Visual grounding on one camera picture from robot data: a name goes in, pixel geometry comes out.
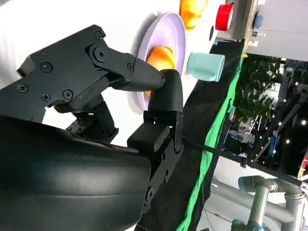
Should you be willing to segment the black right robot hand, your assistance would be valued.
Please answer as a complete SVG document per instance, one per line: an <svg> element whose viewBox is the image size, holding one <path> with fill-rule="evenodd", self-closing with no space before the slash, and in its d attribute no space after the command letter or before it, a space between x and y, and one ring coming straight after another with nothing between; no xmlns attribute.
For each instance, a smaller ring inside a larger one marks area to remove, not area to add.
<svg viewBox="0 0 308 231"><path fill-rule="evenodd" d="M135 225L183 151L177 70L107 46L97 25L41 49L0 91L0 228L123 231ZM125 147L102 97L150 91Z"/></svg>

